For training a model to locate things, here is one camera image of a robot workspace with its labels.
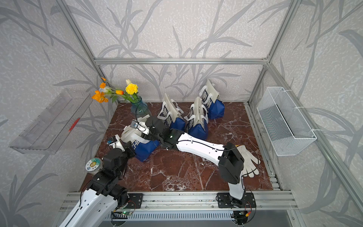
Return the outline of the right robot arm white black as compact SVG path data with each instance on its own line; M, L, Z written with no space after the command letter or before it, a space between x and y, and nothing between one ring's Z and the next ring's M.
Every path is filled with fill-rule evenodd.
M237 200L243 198L244 158L237 146L197 139L182 130L170 129L155 116L147 118L141 126L145 129L144 138L159 141L164 149L191 153L217 165L222 179L228 182L229 195Z

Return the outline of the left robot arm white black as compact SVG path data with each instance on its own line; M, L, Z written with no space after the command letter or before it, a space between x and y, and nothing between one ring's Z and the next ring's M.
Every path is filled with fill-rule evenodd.
M128 160L135 157L132 143L111 149L103 158L103 168L96 173L72 209L62 227L98 227L115 209L127 204L127 189L118 184L126 173Z

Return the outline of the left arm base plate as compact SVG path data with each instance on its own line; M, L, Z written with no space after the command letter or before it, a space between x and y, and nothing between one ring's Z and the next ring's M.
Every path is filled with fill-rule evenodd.
M124 209L140 209L143 201L143 193L128 193L128 199Z

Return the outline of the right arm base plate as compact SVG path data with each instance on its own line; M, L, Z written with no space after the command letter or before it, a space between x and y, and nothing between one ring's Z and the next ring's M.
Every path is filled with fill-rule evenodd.
M232 197L229 193L218 193L216 201L219 208L256 208L256 201L252 192L245 192L240 200Z

